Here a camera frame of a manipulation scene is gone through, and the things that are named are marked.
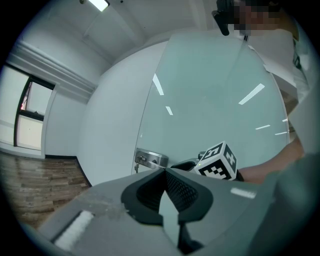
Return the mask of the frosted glass door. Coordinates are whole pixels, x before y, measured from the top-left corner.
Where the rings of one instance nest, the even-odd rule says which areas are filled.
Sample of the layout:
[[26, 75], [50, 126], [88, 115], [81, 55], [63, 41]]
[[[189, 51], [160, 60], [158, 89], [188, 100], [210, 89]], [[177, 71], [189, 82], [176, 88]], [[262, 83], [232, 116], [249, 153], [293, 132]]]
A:
[[226, 142], [241, 169], [289, 143], [286, 118], [273, 75], [247, 41], [214, 30], [178, 33], [151, 80], [136, 148], [172, 166]]

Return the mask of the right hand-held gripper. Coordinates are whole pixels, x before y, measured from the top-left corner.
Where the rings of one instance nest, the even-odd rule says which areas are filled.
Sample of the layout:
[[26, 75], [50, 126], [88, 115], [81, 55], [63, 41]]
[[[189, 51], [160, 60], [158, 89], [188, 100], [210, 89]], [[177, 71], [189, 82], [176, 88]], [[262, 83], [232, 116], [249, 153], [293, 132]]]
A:
[[237, 179], [237, 158], [226, 141], [209, 147], [198, 154], [198, 161], [179, 162], [170, 167], [197, 175], [233, 181]]

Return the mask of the metal door handle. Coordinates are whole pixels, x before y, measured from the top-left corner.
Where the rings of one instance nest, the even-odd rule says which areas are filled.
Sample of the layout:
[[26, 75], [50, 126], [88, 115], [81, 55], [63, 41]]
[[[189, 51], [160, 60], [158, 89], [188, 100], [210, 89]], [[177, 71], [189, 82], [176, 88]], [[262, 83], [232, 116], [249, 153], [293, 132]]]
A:
[[146, 158], [144, 166], [139, 167], [138, 173], [143, 171], [156, 170], [159, 168], [165, 169], [168, 166], [169, 158], [166, 155], [141, 149], [141, 148], [136, 148], [134, 159], [133, 159], [134, 173], [136, 173], [134, 170], [134, 166], [135, 166], [135, 158], [137, 156], [144, 156]]

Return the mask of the person's white shirt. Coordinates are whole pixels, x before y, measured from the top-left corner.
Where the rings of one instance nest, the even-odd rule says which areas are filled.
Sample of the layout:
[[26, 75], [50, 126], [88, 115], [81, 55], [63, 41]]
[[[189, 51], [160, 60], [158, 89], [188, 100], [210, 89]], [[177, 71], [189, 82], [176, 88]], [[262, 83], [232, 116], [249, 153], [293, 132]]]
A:
[[298, 26], [299, 39], [284, 29], [252, 34], [248, 43], [275, 75], [280, 88], [297, 99], [288, 120], [305, 153], [320, 152], [320, 55], [305, 31]]

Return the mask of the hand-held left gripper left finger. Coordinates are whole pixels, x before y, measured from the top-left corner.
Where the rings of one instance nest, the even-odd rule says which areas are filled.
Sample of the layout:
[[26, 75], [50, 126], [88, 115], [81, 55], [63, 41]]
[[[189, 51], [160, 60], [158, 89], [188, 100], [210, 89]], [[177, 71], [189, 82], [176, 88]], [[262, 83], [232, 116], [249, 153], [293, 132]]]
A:
[[164, 245], [163, 169], [145, 171], [89, 188], [54, 213], [39, 232], [56, 245]]

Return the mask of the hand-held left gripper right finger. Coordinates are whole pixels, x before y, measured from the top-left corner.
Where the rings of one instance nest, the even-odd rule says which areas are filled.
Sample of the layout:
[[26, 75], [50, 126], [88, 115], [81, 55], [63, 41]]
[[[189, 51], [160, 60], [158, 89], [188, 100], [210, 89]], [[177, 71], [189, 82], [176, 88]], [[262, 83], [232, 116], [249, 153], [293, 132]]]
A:
[[189, 227], [258, 227], [266, 213], [262, 184], [162, 169], [160, 185], [159, 213], [165, 227], [182, 226], [183, 213]]

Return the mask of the dark framed window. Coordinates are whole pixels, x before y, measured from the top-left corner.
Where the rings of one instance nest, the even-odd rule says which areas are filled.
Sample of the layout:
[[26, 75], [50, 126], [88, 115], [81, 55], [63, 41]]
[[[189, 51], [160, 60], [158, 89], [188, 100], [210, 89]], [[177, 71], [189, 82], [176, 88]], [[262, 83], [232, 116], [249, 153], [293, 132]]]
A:
[[55, 85], [30, 76], [23, 87], [14, 120], [13, 145], [29, 150], [42, 149], [42, 129]]

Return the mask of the small metal key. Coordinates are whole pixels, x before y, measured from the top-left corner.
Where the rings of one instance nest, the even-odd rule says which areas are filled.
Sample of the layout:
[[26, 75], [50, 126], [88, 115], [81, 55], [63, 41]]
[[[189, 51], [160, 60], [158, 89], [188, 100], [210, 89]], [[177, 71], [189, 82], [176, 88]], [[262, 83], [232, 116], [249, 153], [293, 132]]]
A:
[[134, 170], [136, 173], [139, 172], [139, 167], [140, 166], [145, 166], [145, 163], [146, 163], [146, 158], [142, 155], [139, 155], [139, 156], [136, 156], [135, 157], [135, 166], [134, 166]]

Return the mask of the rectangular ceiling light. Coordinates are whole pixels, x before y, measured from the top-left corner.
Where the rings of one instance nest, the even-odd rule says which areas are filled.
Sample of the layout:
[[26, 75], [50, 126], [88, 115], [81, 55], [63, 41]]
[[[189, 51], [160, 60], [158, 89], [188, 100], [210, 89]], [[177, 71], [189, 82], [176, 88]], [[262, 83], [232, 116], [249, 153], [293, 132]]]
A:
[[91, 3], [95, 8], [97, 8], [100, 12], [103, 12], [110, 6], [108, 0], [79, 0], [79, 3], [84, 5], [85, 3]]

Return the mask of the person's right forearm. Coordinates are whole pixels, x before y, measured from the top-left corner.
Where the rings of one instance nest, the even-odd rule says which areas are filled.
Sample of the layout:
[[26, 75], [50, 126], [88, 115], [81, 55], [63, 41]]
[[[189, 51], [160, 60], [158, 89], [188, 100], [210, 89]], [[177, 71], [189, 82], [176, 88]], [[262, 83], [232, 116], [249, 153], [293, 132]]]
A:
[[272, 172], [283, 171], [287, 166], [304, 156], [304, 148], [296, 137], [272, 159], [250, 167], [239, 169], [245, 182], [262, 184], [266, 176]]

